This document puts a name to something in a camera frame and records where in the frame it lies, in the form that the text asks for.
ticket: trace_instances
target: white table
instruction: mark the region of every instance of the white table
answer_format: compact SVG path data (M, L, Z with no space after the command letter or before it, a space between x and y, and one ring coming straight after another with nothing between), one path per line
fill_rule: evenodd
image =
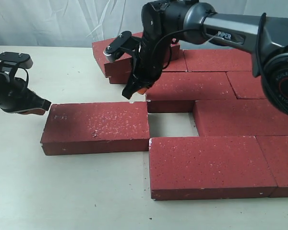
M90 48L2 51L31 55L29 88L53 104L126 101ZM0 230L288 230L288 198L153 201L147 152L45 156L46 118L0 110ZM197 135L192 123L189 114L150 116L152 136Z

